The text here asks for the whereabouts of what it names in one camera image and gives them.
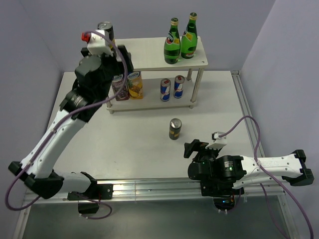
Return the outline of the green glass bottle short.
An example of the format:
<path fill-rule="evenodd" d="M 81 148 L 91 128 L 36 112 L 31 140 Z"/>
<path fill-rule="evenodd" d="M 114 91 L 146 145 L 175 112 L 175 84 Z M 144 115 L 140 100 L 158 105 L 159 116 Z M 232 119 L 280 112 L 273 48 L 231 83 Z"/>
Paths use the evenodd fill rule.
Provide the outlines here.
<path fill-rule="evenodd" d="M 170 30 L 164 43 L 164 60 L 168 64 L 175 64 L 180 55 L 180 37 L 178 32 L 178 18 L 170 20 Z"/>

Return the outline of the green glass bottle tall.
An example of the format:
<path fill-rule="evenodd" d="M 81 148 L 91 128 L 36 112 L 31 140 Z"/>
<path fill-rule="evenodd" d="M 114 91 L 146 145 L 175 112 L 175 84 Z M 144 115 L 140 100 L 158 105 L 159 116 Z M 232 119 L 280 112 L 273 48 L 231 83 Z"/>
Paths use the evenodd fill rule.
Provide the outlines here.
<path fill-rule="evenodd" d="M 187 27 L 181 39 L 181 57 L 190 59 L 194 56 L 197 48 L 197 29 L 196 29 L 197 13 L 192 12 L 189 15 Z"/>

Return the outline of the blue silver energy can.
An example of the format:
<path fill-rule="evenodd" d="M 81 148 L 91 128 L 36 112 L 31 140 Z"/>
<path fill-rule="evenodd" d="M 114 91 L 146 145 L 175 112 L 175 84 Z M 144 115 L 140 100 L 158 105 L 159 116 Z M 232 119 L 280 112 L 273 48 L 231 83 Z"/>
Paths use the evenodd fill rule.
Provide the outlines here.
<path fill-rule="evenodd" d="M 160 82 L 160 99 L 166 102 L 170 99 L 170 87 L 171 81 L 168 78 L 164 78 Z"/>

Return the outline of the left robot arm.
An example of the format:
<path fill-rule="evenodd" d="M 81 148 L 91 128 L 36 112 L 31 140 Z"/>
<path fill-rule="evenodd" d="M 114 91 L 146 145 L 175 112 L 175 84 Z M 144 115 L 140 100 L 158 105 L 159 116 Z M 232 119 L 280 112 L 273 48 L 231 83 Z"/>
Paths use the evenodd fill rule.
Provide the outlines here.
<path fill-rule="evenodd" d="M 9 170 L 38 196 L 49 199 L 58 192 L 77 192 L 91 199 L 97 180 L 86 172 L 57 173 L 53 167 L 68 143 L 90 121 L 108 97 L 114 76 L 133 70 L 131 55 L 124 45 L 117 56 L 105 53 L 85 56 L 75 69 L 72 90 L 60 104 L 51 126 L 32 152 Z"/>

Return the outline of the black yellow soda can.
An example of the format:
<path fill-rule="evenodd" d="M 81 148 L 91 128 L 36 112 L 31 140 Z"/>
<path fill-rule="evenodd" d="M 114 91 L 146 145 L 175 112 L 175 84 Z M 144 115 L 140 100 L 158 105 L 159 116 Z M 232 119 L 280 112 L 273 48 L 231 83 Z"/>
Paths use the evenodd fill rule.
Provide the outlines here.
<path fill-rule="evenodd" d="M 114 29 L 113 29 L 113 24 L 111 22 L 102 21 L 98 23 L 97 29 L 99 33 L 103 34 L 104 36 L 107 36 L 113 43 L 115 43 Z"/>

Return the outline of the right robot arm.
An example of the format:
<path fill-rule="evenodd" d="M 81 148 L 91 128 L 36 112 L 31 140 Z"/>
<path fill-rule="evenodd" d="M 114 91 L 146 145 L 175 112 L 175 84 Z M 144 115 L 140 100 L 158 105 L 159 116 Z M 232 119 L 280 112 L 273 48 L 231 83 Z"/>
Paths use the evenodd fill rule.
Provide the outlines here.
<path fill-rule="evenodd" d="M 307 186 L 314 175 L 306 167 L 303 150 L 295 150 L 281 157 L 253 157 L 242 155 L 219 156 L 224 144 L 201 142 L 198 139 L 184 144 L 184 157 L 190 158 L 187 173 L 191 180 L 200 182 L 201 194 L 227 197 L 244 193 L 244 188 L 271 183 L 288 182 L 291 186 Z"/>

